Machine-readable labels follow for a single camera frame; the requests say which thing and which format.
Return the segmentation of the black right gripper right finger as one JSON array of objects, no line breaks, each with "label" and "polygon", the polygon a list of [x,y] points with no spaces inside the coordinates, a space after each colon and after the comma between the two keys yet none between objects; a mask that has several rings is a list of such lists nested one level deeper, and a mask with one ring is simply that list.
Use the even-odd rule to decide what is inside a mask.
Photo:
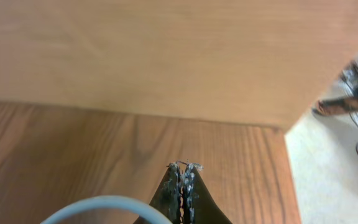
[{"label": "black right gripper right finger", "polygon": [[183,176],[183,223],[229,224],[231,221],[216,205],[194,163],[186,165]]}]

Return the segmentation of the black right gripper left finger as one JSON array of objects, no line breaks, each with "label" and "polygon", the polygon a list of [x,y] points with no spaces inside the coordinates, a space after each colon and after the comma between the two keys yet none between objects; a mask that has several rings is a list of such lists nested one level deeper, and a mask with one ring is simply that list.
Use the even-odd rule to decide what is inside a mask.
[{"label": "black right gripper left finger", "polygon": [[177,163],[169,163],[149,205],[173,224],[181,223],[180,168]]}]

